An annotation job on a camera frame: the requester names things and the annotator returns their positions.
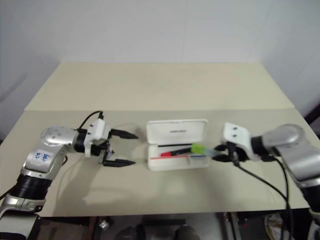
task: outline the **handwritten label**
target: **handwritten label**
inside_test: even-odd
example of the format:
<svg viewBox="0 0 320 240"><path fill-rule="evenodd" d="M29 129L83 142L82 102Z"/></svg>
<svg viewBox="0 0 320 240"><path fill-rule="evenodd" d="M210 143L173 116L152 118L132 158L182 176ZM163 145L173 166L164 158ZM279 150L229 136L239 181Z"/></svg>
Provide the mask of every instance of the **handwritten label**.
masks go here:
<svg viewBox="0 0 320 240"><path fill-rule="evenodd" d="M34 159L37 160L37 161L42 161L42 162L45 163L45 162L50 161L52 156L53 156L52 152L48 152L48 151L44 151L44 150L38 149L35 152Z"/></svg>

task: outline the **table surface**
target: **table surface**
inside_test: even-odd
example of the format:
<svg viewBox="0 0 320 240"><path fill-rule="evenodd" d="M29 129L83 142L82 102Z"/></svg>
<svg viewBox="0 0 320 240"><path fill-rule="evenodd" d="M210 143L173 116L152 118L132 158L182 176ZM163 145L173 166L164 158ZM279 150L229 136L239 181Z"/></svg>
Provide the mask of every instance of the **table surface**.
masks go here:
<svg viewBox="0 0 320 240"><path fill-rule="evenodd" d="M15 184L28 153L41 131L51 125L76 128L90 111L26 111L0 146L0 192ZM103 216L135 214L262 211L285 207L272 189L243 173L231 163L212 161L208 168L151 172L147 169L146 123L151 120L207 119L204 143L219 143L225 122L249 129L253 135L281 124L302 126L316 147L320 142L294 109L199 110L199 111L106 111L114 128L131 131L139 140L114 137L117 157L135 165L111 168L96 158L69 153L47 194L41 216ZM284 190L283 174L274 162L245 162L243 167ZM305 208L301 192L290 180L292 208Z"/></svg>
<svg viewBox="0 0 320 240"><path fill-rule="evenodd" d="M319 140L293 104L258 63L64 63L25 109L0 146L0 192L15 184L28 153L51 125L76 128L92 111L104 110L113 128L139 140L114 137L116 157L136 161L123 168L103 167L96 158L68 154L47 195L41 216L261 211L283 209L269 187L231 163L208 168L151 172L147 169L146 123L151 120L207 119L204 143L219 144L225 122L254 135L281 124L302 126L311 142ZM279 166L243 166L281 190ZM290 180L293 208L307 207Z"/></svg>
<svg viewBox="0 0 320 240"><path fill-rule="evenodd" d="M64 63L27 111L287 109L259 63Z"/></svg>

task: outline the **white wall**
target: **white wall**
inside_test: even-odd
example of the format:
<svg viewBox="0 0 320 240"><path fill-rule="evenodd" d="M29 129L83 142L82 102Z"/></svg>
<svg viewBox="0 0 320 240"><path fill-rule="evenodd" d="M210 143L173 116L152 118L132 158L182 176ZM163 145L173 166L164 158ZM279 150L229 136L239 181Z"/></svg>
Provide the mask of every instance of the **white wall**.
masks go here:
<svg viewBox="0 0 320 240"><path fill-rule="evenodd" d="M262 62L303 115L320 102L318 0L0 0L0 8L4 135L63 61Z"/></svg>

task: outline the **robotic arm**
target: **robotic arm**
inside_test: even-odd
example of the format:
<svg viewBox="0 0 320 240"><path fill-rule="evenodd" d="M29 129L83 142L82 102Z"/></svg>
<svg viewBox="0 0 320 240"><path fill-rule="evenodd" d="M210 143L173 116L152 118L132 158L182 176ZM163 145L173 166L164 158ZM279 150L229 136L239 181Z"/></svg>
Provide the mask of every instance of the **robotic arm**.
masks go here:
<svg viewBox="0 0 320 240"><path fill-rule="evenodd" d="M320 226L320 149L312 146L304 130L295 124L285 124L251 137L248 130L226 123L223 130L223 145L218 151L227 150L213 159L222 162L274 161L281 157L291 178L308 202L314 222Z"/></svg>
<svg viewBox="0 0 320 240"><path fill-rule="evenodd" d="M78 129L55 125L41 133L40 142L28 154L16 184L8 191L0 206L1 237L5 233L16 233L26 239L29 237L33 225L30 225L28 231L24 227L19 230L15 223L17 219L23 218L28 224L37 220L38 216L34 213L43 209L48 188L68 153L84 153L87 158L98 156L99 163L110 167L124 167L135 163L124 159L109 160L114 153L109 143L112 136L124 139L138 137L123 130L112 129L103 118L102 111L99 111L98 119L88 129L81 128L83 124Z"/></svg>

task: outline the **pen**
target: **pen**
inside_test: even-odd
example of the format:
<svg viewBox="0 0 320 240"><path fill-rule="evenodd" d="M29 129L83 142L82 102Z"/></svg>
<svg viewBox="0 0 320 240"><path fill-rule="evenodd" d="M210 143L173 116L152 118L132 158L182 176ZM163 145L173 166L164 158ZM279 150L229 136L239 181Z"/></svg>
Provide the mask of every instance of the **pen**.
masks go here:
<svg viewBox="0 0 320 240"><path fill-rule="evenodd" d="M151 157L150 160L155 159L181 159L181 158L203 158L206 157L206 155L178 155L178 156L160 156L160 157Z"/></svg>
<svg viewBox="0 0 320 240"><path fill-rule="evenodd" d="M161 153L161 157L168 157L168 156L176 156L181 154L191 153L191 147L183 148L175 151L167 151L164 153Z"/></svg>

